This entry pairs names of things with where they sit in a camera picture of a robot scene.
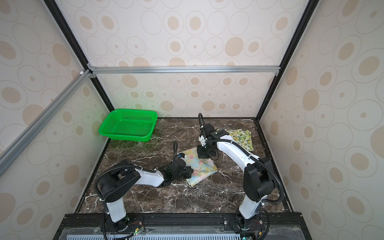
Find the lemon print skirt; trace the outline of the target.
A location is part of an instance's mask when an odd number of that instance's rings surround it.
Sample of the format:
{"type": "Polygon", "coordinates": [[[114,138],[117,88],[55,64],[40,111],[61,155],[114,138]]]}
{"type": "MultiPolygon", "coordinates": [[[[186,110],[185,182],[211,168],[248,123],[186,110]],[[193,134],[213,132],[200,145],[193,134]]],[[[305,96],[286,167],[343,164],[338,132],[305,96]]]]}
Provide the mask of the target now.
{"type": "Polygon", "coordinates": [[[252,144],[252,135],[249,130],[227,130],[227,132],[230,134],[230,136],[239,143],[244,149],[246,149],[249,152],[252,152],[254,150],[253,144],[252,144]]]}

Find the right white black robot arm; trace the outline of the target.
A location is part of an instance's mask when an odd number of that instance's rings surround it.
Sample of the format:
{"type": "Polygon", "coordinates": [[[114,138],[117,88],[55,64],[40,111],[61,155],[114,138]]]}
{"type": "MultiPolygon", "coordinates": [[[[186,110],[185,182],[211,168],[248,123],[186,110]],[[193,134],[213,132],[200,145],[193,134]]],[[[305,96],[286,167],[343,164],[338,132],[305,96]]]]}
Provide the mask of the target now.
{"type": "Polygon", "coordinates": [[[261,211],[263,203],[269,201],[268,195],[281,186],[271,169],[271,161],[247,151],[224,129],[215,130],[211,124],[202,124],[200,131],[197,146],[200,159],[216,160],[219,152],[223,152],[243,171],[245,198],[239,207],[240,219],[252,219],[261,211]]]}

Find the pastel floral skirt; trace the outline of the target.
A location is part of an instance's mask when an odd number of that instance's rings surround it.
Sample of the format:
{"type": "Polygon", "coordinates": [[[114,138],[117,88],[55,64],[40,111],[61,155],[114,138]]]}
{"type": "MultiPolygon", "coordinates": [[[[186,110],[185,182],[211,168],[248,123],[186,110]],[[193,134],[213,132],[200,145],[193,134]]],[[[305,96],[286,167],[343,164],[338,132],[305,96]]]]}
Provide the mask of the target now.
{"type": "Polygon", "coordinates": [[[183,154],[185,154],[186,166],[194,170],[192,177],[187,179],[187,183],[191,187],[194,187],[218,171],[213,160],[199,159],[196,147],[183,151],[183,154]]]}

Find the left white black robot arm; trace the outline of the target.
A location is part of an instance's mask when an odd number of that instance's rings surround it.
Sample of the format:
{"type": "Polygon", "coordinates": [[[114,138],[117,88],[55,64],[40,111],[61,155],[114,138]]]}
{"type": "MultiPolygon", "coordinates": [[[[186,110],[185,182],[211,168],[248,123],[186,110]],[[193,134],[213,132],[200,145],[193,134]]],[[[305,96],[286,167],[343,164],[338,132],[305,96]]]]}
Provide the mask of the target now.
{"type": "Polygon", "coordinates": [[[190,179],[194,170],[187,166],[185,155],[178,154],[168,165],[151,170],[135,165],[126,159],[112,166],[94,183],[94,189],[103,203],[104,212],[113,223],[118,223],[127,215],[124,195],[135,185],[164,188],[179,180],[190,179]]]}

